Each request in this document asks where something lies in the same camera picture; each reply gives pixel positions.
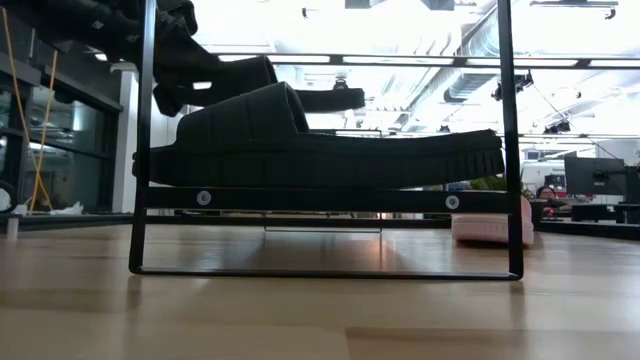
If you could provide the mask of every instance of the metal frame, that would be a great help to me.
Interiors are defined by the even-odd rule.
[[[45,65],[42,67],[42,83],[47,84],[51,80],[52,72],[53,70],[51,66]],[[78,96],[78,100],[96,108],[99,111],[119,114],[124,110],[122,105],[118,102],[99,92],[92,91],[86,85],[74,80],[60,71],[56,72],[56,88],[64,89],[65,91]]]
[[[18,80],[22,81],[25,84],[31,86],[39,86],[40,80],[42,79],[42,72],[32,68],[28,64],[15,59],[16,65],[16,77]],[[9,59],[9,55],[4,53],[0,53],[0,72],[5,74],[11,74],[11,62]]]
[[[149,187],[151,135],[151,96],[154,54],[156,0],[144,0],[144,35],[138,94],[138,177],[129,255],[129,270],[146,275],[304,277],[351,279],[441,279],[441,280],[519,280],[524,274],[522,222],[520,209],[520,160],[515,103],[514,60],[511,39],[510,0],[498,0],[500,60],[503,83],[503,107],[507,188],[497,192],[415,192],[415,191],[343,191],[244,188],[156,188]],[[422,64],[417,66],[438,66]],[[254,211],[338,211],[409,213],[493,213],[509,216],[509,271],[507,273],[415,273],[363,271],[291,271],[248,269],[154,268],[143,265],[146,225],[162,223],[147,218],[147,209],[201,209]]]
[[[345,229],[451,229],[451,219],[398,220],[398,219],[340,219],[340,218],[286,218],[286,217],[224,217],[224,216],[149,216],[147,224],[208,225],[208,226],[261,226],[293,228],[345,228]]]
[[[436,67],[465,69],[495,69],[500,71],[499,57],[487,56],[399,56],[399,55],[336,55],[283,53],[213,53],[228,58],[268,56],[277,65],[308,66],[375,66],[375,67]],[[518,70],[639,70],[640,59],[632,57],[514,57]]]
[[[20,232],[77,229],[131,224],[131,215],[70,215],[70,216],[24,216],[20,220]],[[0,228],[6,228],[6,215],[0,215]]]
[[[589,236],[606,239],[640,241],[640,227],[633,224],[597,224],[576,222],[541,221],[535,230],[552,234]]]

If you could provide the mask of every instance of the ceiling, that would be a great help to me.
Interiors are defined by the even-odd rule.
[[[499,56],[495,0],[456,0],[454,11],[432,11],[421,0],[192,0],[195,39],[212,53]],[[610,9],[541,8],[513,0],[518,56],[640,55],[640,2]],[[306,18],[302,9],[306,9]],[[280,80],[298,89],[331,89],[335,80],[361,87],[365,109],[309,114],[312,128],[502,131],[502,103],[491,94],[495,70],[419,67],[278,65]],[[624,70],[535,70],[535,86],[518,95],[519,128],[541,134],[563,118],[572,132],[640,134],[640,73]]]

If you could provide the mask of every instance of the ceiling light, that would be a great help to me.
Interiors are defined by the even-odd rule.
[[[343,62],[350,64],[436,65],[453,64],[452,58],[425,58],[412,56],[345,56]]]
[[[500,68],[463,68],[461,69],[464,74],[486,74],[486,75],[500,75]],[[515,69],[516,75],[527,75],[529,71],[527,69]]]
[[[232,45],[234,43],[233,39],[229,39],[230,43],[227,44],[201,44],[203,49],[205,49],[208,53],[213,55],[220,54],[236,54],[236,55],[247,55],[247,54],[264,54],[268,52],[273,52],[273,48],[268,43],[258,43],[258,44],[243,44],[243,45]]]
[[[500,66],[500,59],[488,59],[488,58],[480,58],[480,59],[467,59],[466,65],[471,66]]]
[[[620,5],[618,1],[575,1],[575,0],[536,0],[530,3],[538,7],[580,7],[580,8],[611,8]]]
[[[536,59],[536,58],[520,58],[514,59],[513,65],[521,68],[537,68],[537,67],[571,67],[575,66],[578,60],[573,59]],[[500,66],[499,58],[471,58],[467,60],[466,65],[470,66]]]
[[[274,64],[282,63],[307,63],[307,64],[326,64],[331,61],[329,56],[325,55],[269,55],[269,60]]]
[[[514,59],[513,64],[521,67],[538,67],[538,66],[575,66],[578,60],[567,59]]]
[[[228,61],[240,61],[246,60],[256,57],[255,55],[220,55],[218,58],[220,61],[228,62]]]
[[[638,135],[587,135],[582,134],[583,137],[589,139],[600,139],[600,140],[608,140],[608,139],[628,139],[628,140],[638,140],[640,139],[640,134]]]
[[[378,131],[378,130],[342,130],[342,131],[336,131],[336,135],[337,136],[351,136],[351,137],[357,137],[357,136],[367,136],[367,135],[375,135],[378,137],[382,136],[382,131]]]
[[[640,59],[592,60],[589,67],[639,67]]]
[[[542,135],[523,134],[523,135],[520,135],[520,137],[528,138],[528,139],[557,139],[557,138],[579,139],[580,138],[580,134],[564,134],[564,135],[554,134],[553,136],[549,136],[548,134],[542,134]]]
[[[193,89],[194,90],[205,90],[205,89],[210,89],[211,88],[211,81],[208,82],[197,82],[193,84]]]
[[[29,148],[32,149],[32,150],[41,150],[42,149],[42,150],[44,150],[44,152],[53,152],[53,151],[55,151],[55,149],[52,148],[51,146],[41,145],[41,144],[32,143],[32,142],[29,143]]]

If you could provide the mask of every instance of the desk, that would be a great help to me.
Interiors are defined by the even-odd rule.
[[[576,204],[573,205],[571,221],[616,220],[616,213],[609,211],[609,204]]]
[[[549,201],[545,199],[529,199],[531,205],[531,222],[534,227],[540,224],[540,221],[562,221],[562,218],[570,218],[571,210],[554,210],[553,216],[546,217],[544,209],[549,207]]]
[[[627,224],[543,221],[538,225],[536,231],[607,239],[640,240],[640,227]]]
[[[640,204],[618,204],[613,205],[613,211],[616,214],[616,223],[618,224],[638,224]]]
[[[639,204],[579,204],[573,205],[572,221],[615,220],[617,224],[624,224],[628,218],[630,223],[635,224],[638,222],[638,211]]]

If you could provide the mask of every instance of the black fabric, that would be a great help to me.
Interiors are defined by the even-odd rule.
[[[191,36],[198,32],[195,8],[190,0],[158,0],[158,8],[172,16],[184,18]]]
[[[285,83],[270,85],[183,117],[176,142],[151,150],[151,181],[395,189],[504,172],[502,141],[490,130],[416,139],[308,131],[297,93]]]
[[[308,113],[329,113],[358,109],[365,106],[364,90],[362,89],[298,90],[298,97],[302,102],[304,111]]]
[[[154,90],[163,114],[176,116],[183,105],[209,106],[278,81],[273,64],[266,56],[233,62],[223,62],[207,81],[208,89],[194,90],[189,86],[158,86]],[[298,90],[305,112],[327,113],[365,106],[362,89],[329,91]]]
[[[255,141],[283,140],[307,132],[295,92],[278,83],[243,94],[183,117],[176,146],[209,150]]]
[[[14,0],[3,5],[58,42],[75,40],[101,50],[110,59],[136,64],[139,60],[141,26],[139,16],[132,15],[140,9],[134,3],[122,9],[103,0]],[[182,12],[179,16],[157,12],[154,75],[158,82],[187,83],[190,78],[209,77],[219,71],[219,59],[191,38],[188,18]]]
[[[117,6],[129,19],[138,19],[143,6],[141,0],[102,0],[102,3]]]

